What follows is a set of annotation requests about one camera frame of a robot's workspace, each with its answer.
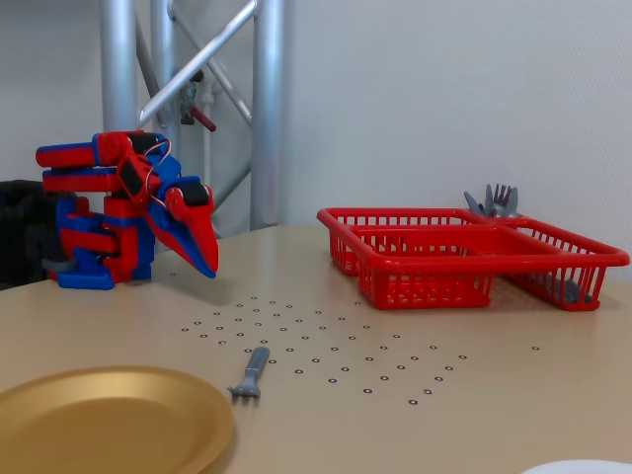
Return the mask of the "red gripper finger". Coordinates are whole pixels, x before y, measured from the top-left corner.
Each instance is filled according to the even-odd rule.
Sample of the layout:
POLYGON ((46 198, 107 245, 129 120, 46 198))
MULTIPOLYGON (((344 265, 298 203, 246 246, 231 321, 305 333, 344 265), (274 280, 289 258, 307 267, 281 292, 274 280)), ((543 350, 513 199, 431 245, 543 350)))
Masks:
POLYGON ((178 252, 205 276, 218 269, 218 244, 211 222, 212 193, 209 187, 171 187, 165 195, 170 234, 178 252))

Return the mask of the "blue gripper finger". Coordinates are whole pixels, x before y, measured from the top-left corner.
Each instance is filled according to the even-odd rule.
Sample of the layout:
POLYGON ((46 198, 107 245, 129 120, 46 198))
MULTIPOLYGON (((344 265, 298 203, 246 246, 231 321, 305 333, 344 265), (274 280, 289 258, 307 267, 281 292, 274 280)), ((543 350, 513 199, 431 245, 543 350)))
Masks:
POLYGON ((213 230, 203 230, 200 237, 183 222, 177 221, 165 209, 148 208, 146 221, 155 237, 175 251, 206 277, 215 278, 217 272, 217 241, 213 230))

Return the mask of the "blue gripper body black motor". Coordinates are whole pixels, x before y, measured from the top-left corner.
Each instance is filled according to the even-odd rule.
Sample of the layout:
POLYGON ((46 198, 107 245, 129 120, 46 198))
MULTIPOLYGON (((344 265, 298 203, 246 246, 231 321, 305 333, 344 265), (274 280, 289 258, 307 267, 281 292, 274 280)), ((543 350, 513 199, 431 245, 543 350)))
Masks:
POLYGON ((171 189, 183 195, 184 203, 188 207, 207 205, 210 191, 197 176, 184 176, 181 163, 172 156, 148 156, 150 165, 148 183, 146 185, 149 197, 147 207, 166 207, 167 194, 171 189))

